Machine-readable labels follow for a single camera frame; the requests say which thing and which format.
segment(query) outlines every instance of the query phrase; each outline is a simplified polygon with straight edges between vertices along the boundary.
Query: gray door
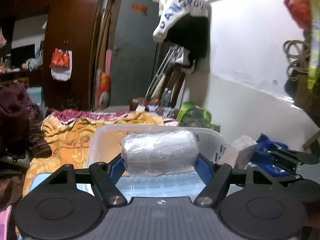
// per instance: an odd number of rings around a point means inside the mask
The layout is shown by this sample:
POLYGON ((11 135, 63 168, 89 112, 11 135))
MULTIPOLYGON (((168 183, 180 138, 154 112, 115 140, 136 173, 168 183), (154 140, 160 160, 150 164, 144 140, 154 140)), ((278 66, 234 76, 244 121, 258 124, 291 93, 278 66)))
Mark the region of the gray door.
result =
POLYGON ((129 105, 147 93, 157 51, 152 34, 159 24, 158 8, 152 0, 121 1, 111 58, 110 106, 129 105))

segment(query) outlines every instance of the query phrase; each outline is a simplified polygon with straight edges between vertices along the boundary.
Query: plastic-wrapped roll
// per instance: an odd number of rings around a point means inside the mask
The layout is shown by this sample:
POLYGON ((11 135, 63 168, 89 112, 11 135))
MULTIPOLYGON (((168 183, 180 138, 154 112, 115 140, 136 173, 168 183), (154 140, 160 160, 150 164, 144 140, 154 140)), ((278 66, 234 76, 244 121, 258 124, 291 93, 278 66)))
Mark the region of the plastic-wrapped roll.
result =
POLYGON ((124 166, 132 176, 157 177, 194 166, 198 146, 186 129, 130 134, 121 141, 124 166))

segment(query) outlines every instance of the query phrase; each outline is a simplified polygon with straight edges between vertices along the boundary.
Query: gray gripper base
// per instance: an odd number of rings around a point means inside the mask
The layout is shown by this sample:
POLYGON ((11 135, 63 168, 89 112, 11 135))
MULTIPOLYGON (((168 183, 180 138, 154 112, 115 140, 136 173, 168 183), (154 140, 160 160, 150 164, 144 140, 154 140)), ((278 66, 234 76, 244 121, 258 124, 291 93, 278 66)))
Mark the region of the gray gripper base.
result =
POLYGON ((79 240, 241 240, 210 208, 193 205, 189 197, 134 197, 111 208, 102 222, 79 240))

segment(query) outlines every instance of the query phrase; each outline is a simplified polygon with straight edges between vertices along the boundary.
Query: orange blanket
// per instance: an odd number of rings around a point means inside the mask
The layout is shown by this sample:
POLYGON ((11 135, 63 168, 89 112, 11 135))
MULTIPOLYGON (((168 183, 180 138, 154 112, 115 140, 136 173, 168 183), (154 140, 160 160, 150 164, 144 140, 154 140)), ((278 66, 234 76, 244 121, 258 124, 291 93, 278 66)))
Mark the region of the orange blanket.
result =
POLYGON ((23 196, 28 193, 34 177, 39 173, 55 172, 67 163, 73 164, 76 169, 85 168, 93 133, 102 125, 112 123, 164 125, 161 117, 145 112, 132 112, 127 117, 113 121, 80 118, 69 125, 62 124, 56 117, 49 115, 44 119, 41 129, 44 132, 44 139, 52 149, 52 156, 34 158, 31 161, 23 187, 23 196))

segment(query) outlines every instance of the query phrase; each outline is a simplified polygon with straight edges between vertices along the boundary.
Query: red bag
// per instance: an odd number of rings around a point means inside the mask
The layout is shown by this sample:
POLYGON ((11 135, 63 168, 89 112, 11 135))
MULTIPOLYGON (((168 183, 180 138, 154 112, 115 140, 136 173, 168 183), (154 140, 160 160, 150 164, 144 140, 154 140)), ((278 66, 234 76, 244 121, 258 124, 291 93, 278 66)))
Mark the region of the red bag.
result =
POLYGON ((70 55, 67 50, 67 46, 65 47, 64 51, 62 49, 55 48, 54 53, 52 55, 50 68, 60 67, 60 68, 69 69, 69 64, 70 64, 70 55))
POLYGON ((311 29, 310 0, 284 0, 284 4, 300 28, 311 29))

